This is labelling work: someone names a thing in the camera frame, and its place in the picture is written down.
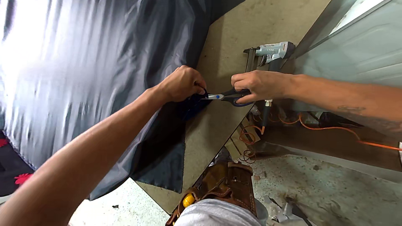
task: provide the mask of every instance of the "forearm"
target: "forearm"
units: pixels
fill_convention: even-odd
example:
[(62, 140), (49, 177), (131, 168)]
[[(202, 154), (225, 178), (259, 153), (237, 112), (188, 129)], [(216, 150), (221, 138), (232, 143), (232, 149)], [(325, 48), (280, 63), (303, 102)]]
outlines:
[(402, 89), (296, 75), (286, 97), (319, 106), (402, 139)]
[(166, 102), (148, 89), (53, 155), (0, 209), (0, 225), (67, 224), (151, 116)]

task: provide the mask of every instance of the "nail gun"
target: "nail gun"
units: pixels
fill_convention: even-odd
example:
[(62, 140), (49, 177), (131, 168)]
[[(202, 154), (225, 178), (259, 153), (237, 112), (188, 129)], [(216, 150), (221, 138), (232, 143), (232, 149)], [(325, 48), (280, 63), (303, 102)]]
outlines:
[[(289, 58), (295, 51), (296, 46), (290, 41), (283, 41), (276, 44), (260, 45), (245, 49), (243, 52), (248, 54), (246, 72), (251, 72), (257, 66), (268, 64), (268, 71), (279, 72), (282, 60)], [(261, 134), (264, 134), (265, 127), (268, 123), (268, 116), (272, 100), (265, 100), (265, 108), (263, 113), (263, 127)]]

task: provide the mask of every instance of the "hand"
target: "hand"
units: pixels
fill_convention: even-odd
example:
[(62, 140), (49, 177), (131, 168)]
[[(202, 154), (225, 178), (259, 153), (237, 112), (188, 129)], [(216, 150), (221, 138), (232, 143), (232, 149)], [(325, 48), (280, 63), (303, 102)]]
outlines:
[(207, 88), (207, 85), (197, 70), (183, 65), (159, 83), (157, 88), (166, 96), (167, 102), (180, 102), (195, 93), (204, 94), (203, 88)]
[(237, 91), (242, 89), (251, 91), (250, 95), (238, 99), (237, 103), (244, 104), (259, 100), (283, 98), (292, 77), (293, 75), (291, 74), (260, 70), (235, 74), (232, 76), (232, 86)]

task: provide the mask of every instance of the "scissors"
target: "scissors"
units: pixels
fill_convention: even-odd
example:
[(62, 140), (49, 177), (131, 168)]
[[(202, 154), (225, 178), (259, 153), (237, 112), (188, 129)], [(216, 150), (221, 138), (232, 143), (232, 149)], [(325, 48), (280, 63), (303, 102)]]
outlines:
[(248, 89), (242, 89), (240, 91), (236, 91), (234, 88), (223, 92), (221, 94), (208, 94), (207, 98), (202, 98), (202, 100), (221, 100), (221, 101), (227, 101), (230, 102), (233, 106), (235, 107), (243, 107), (247, 106), (249, 104), (252, 104), (253, 102), (245, 103), (245, 104), (238, 104), (236, 103), (236, 100), (251, 94), (250, 90)]

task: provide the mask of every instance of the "wrist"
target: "wrist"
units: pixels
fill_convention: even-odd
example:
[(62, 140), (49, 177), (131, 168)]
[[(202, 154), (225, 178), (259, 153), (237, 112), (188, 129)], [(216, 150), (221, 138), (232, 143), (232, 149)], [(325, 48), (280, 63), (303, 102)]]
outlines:
[(307, 80), (310, 76), (305, 74), (286, 74), (285, 84), (284, 84), (284, 98), (297, 99), (303, 92), (302, 89), (307, 85)]
[(148, 93), (150, 98), (161, 106), (171, 101), (170, 96), (159, 85), (147, 89), (144, 93)]

